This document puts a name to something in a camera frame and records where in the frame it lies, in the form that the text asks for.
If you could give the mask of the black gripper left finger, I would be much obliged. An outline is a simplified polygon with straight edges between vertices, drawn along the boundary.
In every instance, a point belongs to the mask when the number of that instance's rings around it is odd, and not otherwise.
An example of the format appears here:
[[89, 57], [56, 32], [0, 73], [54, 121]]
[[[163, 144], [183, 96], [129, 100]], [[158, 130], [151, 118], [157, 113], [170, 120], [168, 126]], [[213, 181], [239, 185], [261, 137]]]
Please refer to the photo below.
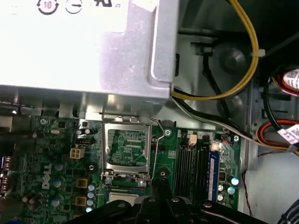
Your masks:
[[107, 203], [68, 221], [69, 224], [162, 224], [162, 180], [155, 180], [152, 195], [138, 199], [134, 205], [124, 200]]

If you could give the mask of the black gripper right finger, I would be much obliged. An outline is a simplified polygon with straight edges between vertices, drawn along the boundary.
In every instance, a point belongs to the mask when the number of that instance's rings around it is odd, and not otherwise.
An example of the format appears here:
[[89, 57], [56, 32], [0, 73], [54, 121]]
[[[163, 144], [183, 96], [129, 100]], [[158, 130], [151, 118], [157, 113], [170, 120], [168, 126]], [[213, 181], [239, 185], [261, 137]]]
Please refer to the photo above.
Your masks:
[[168, 181], [163, 181], [163, 211], [170, 224], [263, 224], [264, 221], [225, 205], [205, 201], [193, 206], [187, 198], [174, 196]]

